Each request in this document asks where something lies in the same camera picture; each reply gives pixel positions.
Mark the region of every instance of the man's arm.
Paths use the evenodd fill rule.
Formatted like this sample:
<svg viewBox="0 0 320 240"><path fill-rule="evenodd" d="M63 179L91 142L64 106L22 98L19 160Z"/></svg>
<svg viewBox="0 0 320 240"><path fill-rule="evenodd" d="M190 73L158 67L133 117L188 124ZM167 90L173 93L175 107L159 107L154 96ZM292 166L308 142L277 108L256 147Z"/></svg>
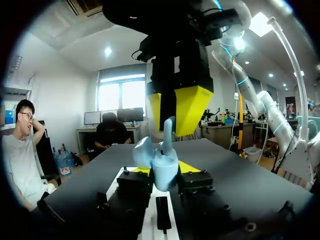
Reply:
<svg viewBox="0 0 320 240"><path fill-rule="evenodd" d="M34 144L37 145L45 133L45 126L43 126L37 120L33 120L32 124L33 124L34 128L36 129L36 133L33 134L32 140L33 140Z"/></svg>
<svg viewBox="0 0 320 240"><path fill-rule="evenodd" d="M95 145L95 147L98 148L98 149L107 149L107 148L110 147L109 145L102 146L102 145L101 145L99 142L97 142L97 141L94 142L94 145Z"/></svg>
<svg viewBox="0 0 320 240"><path fill-rule="evenodd" d="M10 187L12 188L13 193L15 194L15 197L17 198L17 200L23 204L25 206L26 209L28 209L30 212L35 208L34 206L32 206L27 199L21 194L20 190L18 189L17 185L14 182L14 179L12 177L12 174L9 173L8 174L8 180L9 180L9 184Z"/></svg>
<svg viewBox="0 0 320 240"><path fill-rule="evenodd" d="M129 137L127 140L125 140L124 144L130 144L131 143L131 138Z"/></svg>

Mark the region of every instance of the man with glasses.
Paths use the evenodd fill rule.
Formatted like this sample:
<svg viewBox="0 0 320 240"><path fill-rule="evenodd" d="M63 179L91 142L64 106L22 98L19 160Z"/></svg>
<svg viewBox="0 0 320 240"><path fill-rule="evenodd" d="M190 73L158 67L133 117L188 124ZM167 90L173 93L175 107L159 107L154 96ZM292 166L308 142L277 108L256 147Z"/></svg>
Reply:
<svg viewBox="0 0 320 240"><path fill-rule="evenodd" d="M51 183L43 184L37 169L34 147L39 143L45 127L33 118L35 107L24 99L15 112L15 128L11 135L2 137L3 160L9 183L20 203L33 210L44 194L55 190ZM37 130L30 136L31 127Z"/></svg>

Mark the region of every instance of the light blue plastic part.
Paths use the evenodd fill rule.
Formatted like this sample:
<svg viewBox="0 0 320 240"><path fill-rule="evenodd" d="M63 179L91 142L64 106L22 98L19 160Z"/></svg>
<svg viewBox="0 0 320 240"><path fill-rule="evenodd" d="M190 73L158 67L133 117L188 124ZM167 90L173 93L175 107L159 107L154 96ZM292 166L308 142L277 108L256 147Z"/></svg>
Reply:
<svg viewBox="0 0 320 240"><path fill-rule="evenodd" d="M170 156L162 155L160 149L155 150L155 158L152 161L154 172L154 185L162 192L166 192L175 184L178 173L179 161Z"/></svg>
<svg viewBox="0 0 320 240"><path fill-rule="evenodd" d="M153 149L150 138L144 137L133 149L133 161L138 168L150 169L154 172L154 185L160 191L166 192L175 184L179 169L179 160L172 147L174 117L164 122L164 140L159 148Z"/></svg>
<svg viewBox="0 0 320 240"><path fill-rule="evenodd" d="M151 163L155 158L150 137L142 138L133 149L133 161L140 169L151 169Z"/></svg>

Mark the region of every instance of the white t-shirt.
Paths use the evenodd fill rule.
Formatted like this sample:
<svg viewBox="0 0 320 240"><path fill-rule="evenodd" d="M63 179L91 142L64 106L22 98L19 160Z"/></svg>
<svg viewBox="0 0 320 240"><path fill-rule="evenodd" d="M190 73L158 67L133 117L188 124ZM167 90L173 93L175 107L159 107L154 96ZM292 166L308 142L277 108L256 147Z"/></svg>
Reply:
<svg viewBox="0 0 320 240"><path fill-rule="evenodd" d="M43 184L37 169L31 136L19 140L14 135L2 137L4 162L7 172L26 200L37 205L44 192L55 190L53 184Z"/></svg>

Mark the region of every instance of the black chair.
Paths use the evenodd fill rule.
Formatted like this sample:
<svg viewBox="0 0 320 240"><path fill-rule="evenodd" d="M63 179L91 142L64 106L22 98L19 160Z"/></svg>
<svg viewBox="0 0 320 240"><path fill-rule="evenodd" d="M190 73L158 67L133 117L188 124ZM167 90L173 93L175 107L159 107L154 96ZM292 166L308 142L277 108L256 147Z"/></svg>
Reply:
<svg viewBox="0 0 320 240"><path fill-rule="evenodd" d="M50 137L48 137L47 129L43 134L41 140L36 145L36 153L43 171L43 175L40 176L41 179L52 180L55 179L58 186L61 185L61 179L59 170L57 168L54 155L52 153Z"/></svg>

